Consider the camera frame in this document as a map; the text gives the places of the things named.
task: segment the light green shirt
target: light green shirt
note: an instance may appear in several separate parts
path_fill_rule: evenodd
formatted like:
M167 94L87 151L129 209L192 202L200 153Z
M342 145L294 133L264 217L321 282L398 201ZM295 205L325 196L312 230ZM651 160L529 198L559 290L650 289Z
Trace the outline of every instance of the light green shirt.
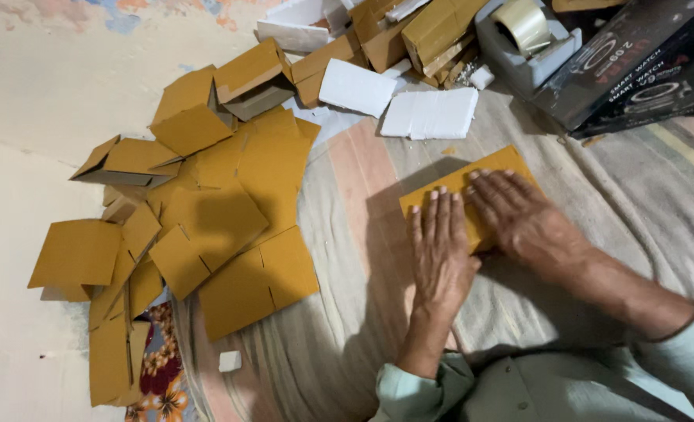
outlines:
M694 322L663 342L594 355L505 358L475 377L460 354L446 354L436 380L386 364L371 421L694 420Z

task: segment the finger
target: finger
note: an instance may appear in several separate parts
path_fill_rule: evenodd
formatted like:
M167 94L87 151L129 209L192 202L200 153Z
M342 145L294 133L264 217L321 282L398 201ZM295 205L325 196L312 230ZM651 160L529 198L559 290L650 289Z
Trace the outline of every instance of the finger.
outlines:
M519 173L512 170L506 170L503 172L504 176L513 183L513 185L522 192L522 195L530 200L545 200L545 196L542 195L540 189L537 189L534 185L528 182Z
M492 172L488 179L513 208L523 209L529 204L529 201L524 198L519 188L505 177L502 171Z
M446 186L439 188L438 217L436 218L436 240L448 240L449 219L451 213L451 195L446 191Z
M490 170L483 169L480 171L472 171L469 174L470 182L474 190L482 197L482 199L493 208L496 214L504 216L510 214L513 210L511 205L506 201L501 192L492 184L489 179Z
M480 194L471 186L467 187L466 193L469 202L471 202L472 205L474 205L474 208L477 209L478 214L483 219L483 222L491 227L498 227L498 215L496 215L493 208L490 207L485 200L483 200L482 196L480 196Z
M425 226L423 239L426 242L433 242L436 237L436 212L438 211L438 191L430 191L430 201L428 202L428 213L425 216Z
M423 244L422 214L420 213L420 207L417 205L412 206L412 209L409 211L407 228L409 239L412 243L412 250L417 251Z
M451 238L467 243L465 220L462 195L455 193L451 196Z

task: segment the open cardboard box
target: open cardboard box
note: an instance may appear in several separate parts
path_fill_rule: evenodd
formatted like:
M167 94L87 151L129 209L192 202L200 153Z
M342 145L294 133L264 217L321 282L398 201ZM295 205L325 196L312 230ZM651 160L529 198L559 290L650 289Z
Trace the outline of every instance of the open cardboard box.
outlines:
M171 83L149 126L156 139L180 157L229 138L238 120L218 104L213 77L215 68L186 73Z
M161 143L118 135L93 149L70 180L155 187L177 176L180 159Z
M290 62L273 38L214 72L217 101L247 122L295 95Z
M490 170L513 170L539 189L535 177L532 176L524 159L519 155L519 151L517 151L516 147L510 145L408 195L400 197L399 204L406 213L410 213L410 208L414 205L426 207L430 192L439 186L446 186L448 191L452 193L464 192L464 188L469 184L469 173L483 168ZM495 234L490 227L482 223L472 204L464 206L464 214L467 217L465 227L467 237L469 238L469 253L483 252L492 248L495 242Z

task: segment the orange flower print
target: orange flower print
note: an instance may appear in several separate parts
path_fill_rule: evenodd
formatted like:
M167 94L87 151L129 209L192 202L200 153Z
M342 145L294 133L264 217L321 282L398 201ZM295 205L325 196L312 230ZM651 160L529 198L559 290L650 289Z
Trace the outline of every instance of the orange flower print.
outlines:
M157 410L157 422L183 422L183 409L188 406L188 395L181 389L183 372L167 387L161 396L152 397L152 407Z

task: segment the black product box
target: black product box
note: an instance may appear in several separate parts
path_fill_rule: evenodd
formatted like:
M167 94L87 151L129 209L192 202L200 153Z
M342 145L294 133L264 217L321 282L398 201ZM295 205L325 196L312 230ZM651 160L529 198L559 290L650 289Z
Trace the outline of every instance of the black product box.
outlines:
M575 138L694 116L694 0L633 0L533 102Z

